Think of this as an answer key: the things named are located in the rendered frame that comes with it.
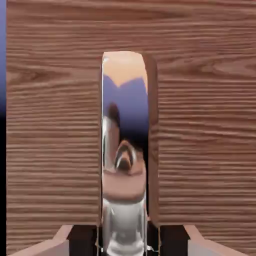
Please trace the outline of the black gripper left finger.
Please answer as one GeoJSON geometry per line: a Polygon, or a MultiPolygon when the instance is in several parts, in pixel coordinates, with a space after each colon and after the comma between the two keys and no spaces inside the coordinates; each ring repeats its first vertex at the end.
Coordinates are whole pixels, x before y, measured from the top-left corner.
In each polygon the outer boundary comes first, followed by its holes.
{"type": "Polygon", "coordinates": [[[11,256],[99,256],[98,230],[95,225],[62,225],[52,239],[11,256]]]}

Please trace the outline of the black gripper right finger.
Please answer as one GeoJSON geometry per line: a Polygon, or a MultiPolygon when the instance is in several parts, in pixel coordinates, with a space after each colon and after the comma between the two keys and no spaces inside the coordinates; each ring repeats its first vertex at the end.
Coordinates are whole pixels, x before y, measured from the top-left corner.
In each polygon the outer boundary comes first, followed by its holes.
{"type": "Polygon", "coordinates": [[[159,244],[160,256],[248,256],[205,239],[194,225],[162,225],[159,244]]]}

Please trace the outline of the curved shiny metal handle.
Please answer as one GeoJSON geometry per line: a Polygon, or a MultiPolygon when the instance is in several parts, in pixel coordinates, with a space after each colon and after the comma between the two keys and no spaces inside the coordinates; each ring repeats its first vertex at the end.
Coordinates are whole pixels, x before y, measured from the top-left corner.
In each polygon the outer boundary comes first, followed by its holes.
{"type": "Polygon", "coordinates": [[[105,256],[159,256],[158,70],[108,51],[101,63],[101,234],[105,256]]]}

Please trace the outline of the wooden cabinet door front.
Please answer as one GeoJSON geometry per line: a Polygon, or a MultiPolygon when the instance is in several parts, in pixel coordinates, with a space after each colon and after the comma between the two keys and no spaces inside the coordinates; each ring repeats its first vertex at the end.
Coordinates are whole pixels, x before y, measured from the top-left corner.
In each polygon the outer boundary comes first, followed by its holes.
{"type": "Polygon", "coordinates": [[[6,250],[98,219],[103,52],[158,68],[159,220],[256,256],[256,0],[8,0],[6,250]]]}

